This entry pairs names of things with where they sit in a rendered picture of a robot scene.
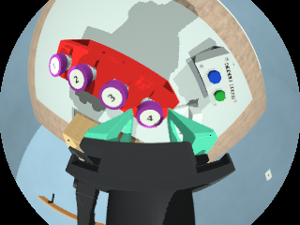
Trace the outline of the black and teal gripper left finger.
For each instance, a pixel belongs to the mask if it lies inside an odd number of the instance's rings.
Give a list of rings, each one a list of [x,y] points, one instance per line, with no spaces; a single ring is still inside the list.
[[[123,112],[122,114],[114,117],[113,119],[110,119],[100,125],[86,130],[84,137],[118,142],[118,135],[122,131],[122,129],[125,128],[120,142],[130,143],[132,127],[133,110],[129,109],[126,112]]]

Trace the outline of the red tube rack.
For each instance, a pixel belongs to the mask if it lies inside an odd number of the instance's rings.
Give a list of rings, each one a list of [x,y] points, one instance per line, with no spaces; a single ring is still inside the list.
[[[100,88],[112,79],[128,85],[127,101],[119,110],[126,112],[132,109],[135,118],[144,98],[150,97],[162,106],[164,119],[167,117],[168,108],[173,110],[180,103],[171,84],[156,72],[91,39],[60,40],[57,53],[71,55],[71,67],[85,63],[96,68],[96,78],[83,91],[97,98]]]

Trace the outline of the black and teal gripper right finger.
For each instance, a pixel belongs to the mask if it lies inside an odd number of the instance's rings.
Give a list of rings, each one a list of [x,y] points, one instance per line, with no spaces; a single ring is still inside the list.
[[[207,154],[218,139],[216,132],[210,127],[193,121],[170,108],[168,108],[167,120],[170,143],[181,142],[175,128],[177,127],[183,135],[183,142],[191,143],[195,156]]]

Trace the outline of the pale grey flat mat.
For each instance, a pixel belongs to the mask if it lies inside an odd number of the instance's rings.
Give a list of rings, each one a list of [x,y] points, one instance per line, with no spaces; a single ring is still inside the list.
[[[245,110],[252,96],[233,54],[217,33],[173,0],[56,0],[42,27],[36,54],[37,99],[68,123],[75,110],[104,123],[124,113],[105,108],[99,98],[71,89],[52,76],[49,63],[60,40],[91,39],[150,68],[167,80],[180,103],[196,103],[202,124],[219,137]],[[239,104],[212,108],[187,60],[212,47],[224,47],[234,64]]]

